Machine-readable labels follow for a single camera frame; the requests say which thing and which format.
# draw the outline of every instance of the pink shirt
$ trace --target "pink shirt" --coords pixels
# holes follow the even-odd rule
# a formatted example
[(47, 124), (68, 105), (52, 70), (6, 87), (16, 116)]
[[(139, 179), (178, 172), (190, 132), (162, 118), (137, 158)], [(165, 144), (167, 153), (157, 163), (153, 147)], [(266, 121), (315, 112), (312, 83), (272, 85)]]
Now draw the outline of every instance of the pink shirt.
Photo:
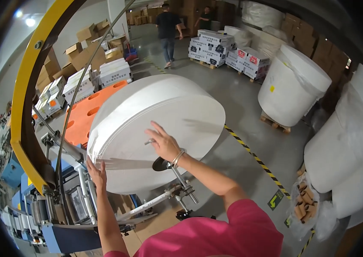
[[(250, 199), (232, 203), (229, 223), (210, 218), (188, 218), (149, 237), (134, 257), (207, 257), (212, 255), (279, 256), (283, 235)], [(105, 257), (126, 257), (111, 251)]]

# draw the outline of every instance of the red label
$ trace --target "red label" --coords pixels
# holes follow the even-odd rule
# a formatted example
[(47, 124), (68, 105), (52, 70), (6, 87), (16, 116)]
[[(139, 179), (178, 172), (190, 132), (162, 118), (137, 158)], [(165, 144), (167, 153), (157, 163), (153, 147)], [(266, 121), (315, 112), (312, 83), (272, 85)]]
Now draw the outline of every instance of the red label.
[(251, 62), (251, 63), (254, 63), (254, 64), (256, 64), (256, 65), (257, 65), (257, 58), (256, 58), (256, 57), (254, 57), (254, 56), (252, 56), (252, 57), (250, 58), (250, 62)]
[(241, 58), (243, 58), (243, 57), (245, 56), (245, 53), (244, 53), (242, 50), (239, 50), (238, 55), (239, 55)]

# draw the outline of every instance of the silver bracelet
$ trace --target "silver bracelet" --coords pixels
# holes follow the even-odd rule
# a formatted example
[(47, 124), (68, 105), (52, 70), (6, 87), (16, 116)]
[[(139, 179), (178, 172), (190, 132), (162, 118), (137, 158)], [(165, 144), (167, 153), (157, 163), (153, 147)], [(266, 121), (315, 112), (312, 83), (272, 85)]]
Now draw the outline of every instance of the silver bracelet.
[(181, 156), (186, 152), (185, 149), (181, 148), (179, 154), (176, 156), (176, 158), (172, 161), (171, 166), (172, 167), (176, 167), (177, 163), (179, 162), (179, 159), (181, 158)]

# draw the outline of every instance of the orange plastic pallet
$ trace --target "orange plastic pallet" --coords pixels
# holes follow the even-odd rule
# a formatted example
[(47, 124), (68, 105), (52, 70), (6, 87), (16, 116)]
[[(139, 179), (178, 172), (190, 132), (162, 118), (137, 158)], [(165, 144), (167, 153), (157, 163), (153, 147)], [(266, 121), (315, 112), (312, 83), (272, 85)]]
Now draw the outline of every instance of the orange plastic pallet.
[(95, 114), (111, 95), (126, 85), (126, 80), (117, 82), (74, 104), (67, 123), (66, 140), (75, 146), (86, 147)]

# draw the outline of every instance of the ceiling light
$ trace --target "ceiling light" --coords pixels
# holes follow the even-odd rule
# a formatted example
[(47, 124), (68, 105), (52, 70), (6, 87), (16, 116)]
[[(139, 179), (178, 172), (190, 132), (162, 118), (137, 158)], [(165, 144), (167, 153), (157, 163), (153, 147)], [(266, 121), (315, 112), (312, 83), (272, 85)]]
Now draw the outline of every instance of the ceiling light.
[(36, 21), (34, 19), (26, 19), (26, 25), (29, 26), (29, 27), (32, 27), (36, 24)]
[(23, 15), (23, 12), (21, 10), (17, 10), (14, 15), (16, 16), (16, 18), (20, 18)]

